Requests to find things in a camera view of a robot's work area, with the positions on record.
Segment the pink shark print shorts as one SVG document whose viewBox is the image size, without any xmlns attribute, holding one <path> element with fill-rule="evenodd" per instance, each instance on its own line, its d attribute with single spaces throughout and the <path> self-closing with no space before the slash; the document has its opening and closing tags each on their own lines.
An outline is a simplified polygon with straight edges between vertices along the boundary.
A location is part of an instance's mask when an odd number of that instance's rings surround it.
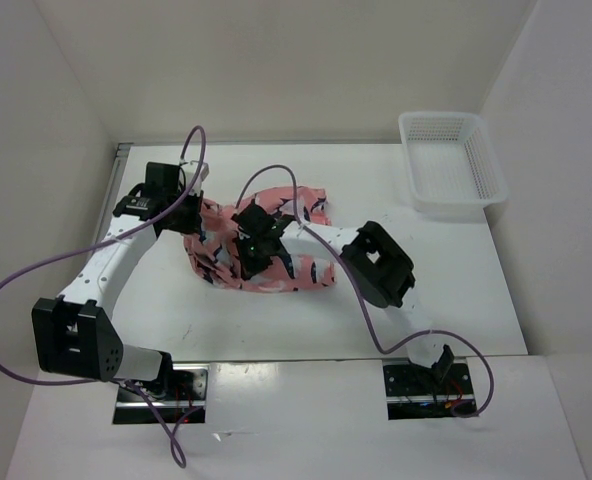
<svg viewBox="0 0 592 480">
<path fill-rule="evenodd" d="M 283 224 L 295 208 L 306 221 L 329 225 L 326 191 L 300 186 L 272 187 L 221 205 L 205 199 L 199 231 L 183 237 L 194 273 L 208 284 L 253 293 L 320 290 L 336 284 L 334 264 L 311 255 L 290 255 L 276 240 L 254 242 L 240 235 L 236 216 L 249 205 L 262 208 Z"/>
</svg>

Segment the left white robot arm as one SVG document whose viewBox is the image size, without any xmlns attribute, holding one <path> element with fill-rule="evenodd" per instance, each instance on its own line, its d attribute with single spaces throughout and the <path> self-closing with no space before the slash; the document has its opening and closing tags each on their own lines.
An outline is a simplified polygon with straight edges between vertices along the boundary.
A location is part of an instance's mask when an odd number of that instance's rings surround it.
<svg viewBox="0 0 592 480">
<path fill-rule="evenodd" d="M 105 237 L 78 276 L 54 299 L 39 299 L 31 317 L 39 366 L 86 380 L 139 383 L 161 400 L 176 385 L 169 353 L 124 343 L 112 324 L 117 300 L 141 258 L 164 231 L 192 234 L 201 225 L 207 167 L 150 162 L 144 182 L 115 206 Z"/>
</svg>

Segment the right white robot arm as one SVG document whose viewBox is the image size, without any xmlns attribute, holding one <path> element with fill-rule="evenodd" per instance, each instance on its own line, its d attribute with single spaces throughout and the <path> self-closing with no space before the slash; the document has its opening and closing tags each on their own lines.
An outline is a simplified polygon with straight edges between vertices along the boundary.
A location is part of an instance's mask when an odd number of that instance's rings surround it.
<svg viewBox="0 0 592 480">
<path fill-rule="evenodd" d="M 431 339 L 435 331 L 420 307 L 413 261 L 379 223 L 333 227 L 287 213 L 270 214 L 254 202 L 237 211 L 233 221 L 242 280 L 278 282 L 284 274 L 294 288 L 323 287 L 332 284 L 333 269 L 339 268 L 357 296 L 379 353 L 389 355 L 404 348 L 417 366 L 416 385 L 426 393 L 436 393 L 449 382 L 452 349 Z M 369 305 L 399 323 L 404 338 L 384 347 L 369 317 Z"/>
</svg>

